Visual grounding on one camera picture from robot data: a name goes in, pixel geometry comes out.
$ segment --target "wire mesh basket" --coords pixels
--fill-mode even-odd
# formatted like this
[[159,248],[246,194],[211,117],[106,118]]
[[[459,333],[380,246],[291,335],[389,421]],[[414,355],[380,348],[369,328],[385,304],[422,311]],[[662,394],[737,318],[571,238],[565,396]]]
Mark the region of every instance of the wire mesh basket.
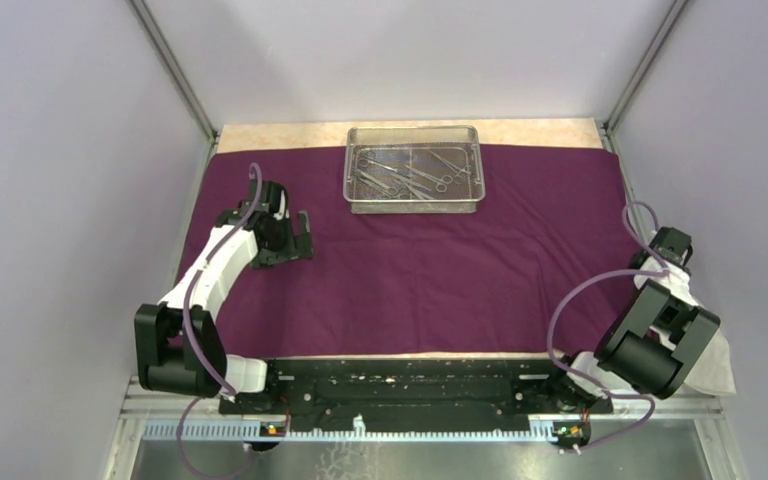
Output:
[[472,213],[484,195],[471,126],[349,130],[343,196],[352,213]]

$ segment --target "gray wall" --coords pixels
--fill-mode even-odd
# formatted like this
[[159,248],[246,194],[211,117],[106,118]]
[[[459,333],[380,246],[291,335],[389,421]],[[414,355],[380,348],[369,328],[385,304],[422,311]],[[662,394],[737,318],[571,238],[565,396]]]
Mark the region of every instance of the gray wall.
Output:
[[0,2],[0,479],[99,475],[205,153],[126,2]]
[[728,418],[768,478],[768,1],[694,2],[619,146],[637,197],[693,235],[692,286],[732,345]]
[[670,0],[150,0],[224,123],[607,117]]

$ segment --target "purple fabric tablecloth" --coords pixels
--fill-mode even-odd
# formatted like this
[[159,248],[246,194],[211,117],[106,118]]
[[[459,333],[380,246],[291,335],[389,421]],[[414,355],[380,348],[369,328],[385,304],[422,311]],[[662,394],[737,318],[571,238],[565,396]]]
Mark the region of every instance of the purple fabric tablecloth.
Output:
[[[310,214],[314,259],[247,270],[222,307],[228,353],[254,357],[427,351],[545,352],[552,311],[636,250],[620,219],[619,162],[595,149],[483,145],[487,196],[467,215],[353,215],[345,149],[215,156],[179,275],[219,213],[247,193],[249,163]],[[564,312],[556,347],[592,350],[632,295],[603,282]]]

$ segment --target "purple cable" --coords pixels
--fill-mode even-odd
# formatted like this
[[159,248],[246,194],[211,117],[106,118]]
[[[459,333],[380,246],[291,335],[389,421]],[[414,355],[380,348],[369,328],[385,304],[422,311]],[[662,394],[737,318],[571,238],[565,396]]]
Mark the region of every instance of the purple cable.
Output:
[[[625,226],[625,229],[628,231],[628,233],[634,237],[634,239],[639,243],[644,250],[646,250],[646,253],[651,255],[655,260],[658,261],[658,264],[661,266],[662,270],[658,272],[650,272],[645,270],[634,270],[634,269],[623,269],[623,270],[613,270],[610,272],[600,273],[599,275],[596,275],[595,277],[592,277],[588,280],[585,280],[582,282],[579,286],[572,289],[570,293],[568,293],[558,304],[558,307],[555,309],[555,312],[552,314],[552,319],[549,321],[549,329],[548,333],[546,334],[546,348],[549,350],[549,359],[552,360],[552,363],[555,364],[556,367],[565,370],[569,373],[572,373],[573,375],[577,375],[588,382],[596,385],[599,389],[602,390],[605,395],[607,395],[611,399],[621,399],[621,400],[645,400],[649,402],[649,410],[646,412],[643,417],[641,417],[639,420],[634,422],[633,424],[629,425],[626,428],[623,428],[617,432],[614,432],[610,435],[606,435],[594,442],[588,443],[587,445],[580,447],[580,451],[589,450],[591,448],[598,447],[599,445],[602,445],[611,439],[617,438],[619,436],[625,435],[627,433],[630,433],[634,430],[637,430],[641,426],[643,426],[644,423],[646,423],[647,420],[649,420],[652,417],[652,414],[655,413],[655,401],[648,395],[643,395],[639,393],[613,393],[607,388],[605,388],[605,385],[602,384],[598,379],[594,378],[593,376],[582,372],[581,370],[575,369],[570,367],[569,365],[563,363],[557,355],[555,355],[555,350],[553,348],[554,341],[555,341],[555,329],[558,325],[558,318],[561,316],[561,312],[563,309],[567,306],[567,304],[572,301],[573,298],[575,298],[576,295],[581,293],[586,288],[601,282],[602,280],[607,280],[609,278],[616,278],[616,277],[625,277],[625,276],[636,276],[636,275],[642,275],[647,277],[655,277],[655,278],[661,278],[669,275],[669,270],[666,262],[664,261],[661,256],[655,252],[649,245],[646,245],[643,240],[640,239],[640,237],[634,233],[634,230],[631,228],[631,224],[628,220],[628,214],[631,212],[631,207],[633,206],[641,206],[644,207],[646,210],[649,211],[649,214],[652,216],[652,221],[655,225],[655,229],[657,230],[659,228],[658,226],[658,217],[655,215],[655,210],[652,209],[651,206],[644,202],[637,202],[632,201],[629,202],[628,205],[623,207],[623,226]],[[575,452],[575,450],[565,450],[566,452]]]
[[[251,203],[251,205],[249,205],[248,210],[246,210],[246,213],[243,214],[243,217],[240,219],[240,221],[234,224],[234,228],[226,233],[225,236],[216,243],[216,246],[214,246],[210,252],[208,252],[207,256],[205,257],[206,264],[209,264],[210,261],[213,260],[213,257],[216,256],[216,253],[219,251],[219,249],[228,243],[228,240],[230,240],[235,233],[237,233],[241,228],[245,226],[249,217],[251,217],[252,213],[254,213],[254,209],[257,207],[257,202],[260,200],[261,188],[263,187],[260,165],[256,163],[249,165],[249,178],[257,179],[257,187],[255,188],[254,193],[255,200]],[[226,395],[233,397],[237,394],[236,389],[234,389],[234,387],[231,386],[231,384],[228,383],[225,378],[222,377],[222,375],[219,375],[219,372],[217,372],[216,369],[213,368],[213,365],[210,364],[210,361],[204,355],[204,351],[202,351],[201,346],[198,344],[198,340],[196,339],[195,332],[193,330],[193,320],[190,318],[190,297],[192,297],[193,290],[195,290],[196,285],[198,285],[201,274],[202,270],[196,270],[196,273],[193,275],[193,279],[190,281],[190,284],[187,286],[187,291],[184,294],[184,331],[187,332],[187,338],[189,339],[190,347],[192,347],[193,353],[196,354],[196,357],[198,357],[199,362],[201,362],[204,369],[207,370],[207,373],[209,373],[210,376],[213,377],[217,383],[219,383],[219,385],[225,388]],[[184,409],[184,413],[181,415],[181,420],[178,421],[178,428],[175,430],[175,441],[178,444],[178,456],[181,457],[181,462],[184,464],[184,467],[186,467],[190,473],[198,478],[205,480],[230,480],[235,478],[236,476],[244,473],[249,469],[251,466],[251,456],[249,456],[249,461],[236,472],[224,476],[212,476],[207,475],[206,473],[203,473],[194,467],[193,464],[190,463],[189,459],[187,459],[187,455],[184,453],[184,442],[181,440],[181,435],[184,433],[184,422],[187,419],[187,415],[190,414],[190,411],[193,409],[193,407],[196,406],[196,403],[198,403],[199,400],[201,400],[199,397],[193,399],[193,401],[187,405],[187,408]]]
[[192,402],[190,402],[189,405],[187,405],[187,408],[184,409],[184,414],[181,415],[181,420],[178,422],[178,428],[175,429],[175,440],[178,444],[178,456],[181,457],[181,462],[184,464],[184,468],[186,468],[190,473],[195,475],[198,478],[204,479],[204,480],[231,480],[233,478],[236,478],[238,475],[242,475],[246,471],[248,471],[249,468],[251,468],[252,465],[252,458],[253,454],[251,453],[251,450],[246,450],[246,457],[248,458],[248,461],[243,464],[242,467],[240,467],[239,470],[230,473],[228,475],[208,475],[199,469],[197,469],[195,466],[193,466],[192,463],[190,463],[189,459],[187,459],[187,454],[184,453],[184,442],[181,440],[181,435],[184,433],[184,420],[186,420],[187,415],[190,414],[190,411],[193,409],[193,407],[196,406],[196,403],[199,402],[201,398],[196,397],[193,399]]
[[[261,178],[261,172],[260,172],[260,165],[256,163],[252,163],[249,165],[249,178],[257,178],[257,188],[255,189],[254,198],[255,200],[249,205],[248,210],[246,210],[246,213],[243,215],[243,218],[240,219],[239,222],[237,222],[234,225],[234,228],[231,229],[227,234],[225,234],[224,237],[222,237],[219,242],[216,243],[216,246],[214,246],[210,252],[207,254],[207,257],[205,257],[205,263],[210,263],[210,261],[213,259],[213,257],[216,255],[216,253],[219,251],[220,248],[222,248],[223,245],[225,245],[228,240],[231,239],[232,236],[234,236],[237,231],[239,231],[241,228],[243,228],[248,221],[249,217],[251,217],[252,213],[254,213],[254,209],[257,207],[257,202],[260,200],[260,191],[261,187],[263,186],[263,179]],[[234,389],[234,387],[231,386],[230,383],[228,383],[225,378],[222,377],[222,375],[219,375],[219,372],[216,371],[215,368],[213,368],[213,365],[210,364],[210,361],[207,359],[207,357],[204,355],[204,352],[201,349],[201,346],[198,344],[198,340],[196,340],[195,332],[193,331],[193,320],[190,318],[190,297],[193,295],[193,290],[195,290],[196,285],[198,285],[198,281],[201,278],[202,271],[196,270],[195,275],[193,275],[192,281],[190,281],[190,284],[187,286],[187,291],[184,293],[184,331],[187,332],[187,338],[190,341],[190,347],[193,349],[193,353],[196,354],[196,357],[198,357],[199,362],[201,362],[202,366],[205,370],[207,370],[207,373],[210,374],[211,377],[213,377],[216,382],[225,388],[225,394],[234,396],[237,394],[237,391]]]

